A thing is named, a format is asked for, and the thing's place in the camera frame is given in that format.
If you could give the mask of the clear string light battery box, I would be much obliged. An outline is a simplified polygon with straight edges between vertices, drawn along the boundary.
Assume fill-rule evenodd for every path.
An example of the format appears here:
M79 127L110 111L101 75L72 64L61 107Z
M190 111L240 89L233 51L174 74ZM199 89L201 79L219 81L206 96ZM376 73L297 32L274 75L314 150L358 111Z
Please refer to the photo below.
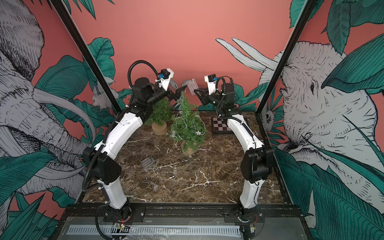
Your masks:
M195 90L199 89L198 84L197 84L195 79L183 81L182 86L187 86L192 95L195 95Z

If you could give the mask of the mini christmas tree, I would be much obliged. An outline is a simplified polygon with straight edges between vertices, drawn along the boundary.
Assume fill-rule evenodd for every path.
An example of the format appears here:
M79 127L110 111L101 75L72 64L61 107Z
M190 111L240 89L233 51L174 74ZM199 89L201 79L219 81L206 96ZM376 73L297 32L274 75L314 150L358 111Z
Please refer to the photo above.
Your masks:
M172 111L170 101L162 99L153 106L153 112L146 120L145 125L151 125L155 135L165 135L168 126L167 122L171 120Z
M196 110L197 105L190 104L184 93L177 103L180 109L172 116L170 137L181 144L184 154L193 155L206 139L206 126Z

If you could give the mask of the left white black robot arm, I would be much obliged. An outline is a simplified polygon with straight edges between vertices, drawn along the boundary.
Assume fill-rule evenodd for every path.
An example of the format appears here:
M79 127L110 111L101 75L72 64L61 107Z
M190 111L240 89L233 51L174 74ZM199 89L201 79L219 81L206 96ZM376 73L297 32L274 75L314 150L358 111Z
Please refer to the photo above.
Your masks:
M145 64L153 70L156 75L154 84L144 77L132 82L132 70L139 64ZM164 98L178 100L181 97L184 87L174 92L169 89L173 77L174 72L170 68L157 72L149 62L135 61L128 70L128 82L132 90L129 104L110 124L102 140L94 147L87 147L83 151L86 176L82 191L87 192L93 187L103 191L108 201L107 215L104 218L106 222L122 225L133 215L130 202L121 185L122 167L115 158L131 135L149 119L156 103Z

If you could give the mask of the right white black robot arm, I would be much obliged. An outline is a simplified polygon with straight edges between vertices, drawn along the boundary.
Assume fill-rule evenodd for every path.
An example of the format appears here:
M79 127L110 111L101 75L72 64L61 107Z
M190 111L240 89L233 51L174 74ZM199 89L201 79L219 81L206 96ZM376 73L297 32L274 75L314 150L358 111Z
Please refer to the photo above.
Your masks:
M195 94L202 105L212 104L219 119L227 121L227 126L239 140L244 156L241 172L245 179L239 198L239 220L255 224L263 214L258 208L258 197L264 182L272 172L273 149L265 146L253 133L241 110L235 104L235 85L233 79L226 83L225 77L215 74L205 76L206 89L196 89Z

